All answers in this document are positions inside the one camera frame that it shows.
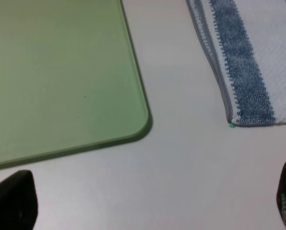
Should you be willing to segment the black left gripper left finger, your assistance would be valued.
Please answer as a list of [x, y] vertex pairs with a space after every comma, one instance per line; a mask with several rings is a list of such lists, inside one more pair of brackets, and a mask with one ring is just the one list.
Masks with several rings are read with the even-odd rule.
[[0, 230], [32, 230], [38, 215], [33, 174], [20, 170], [0, 182]]

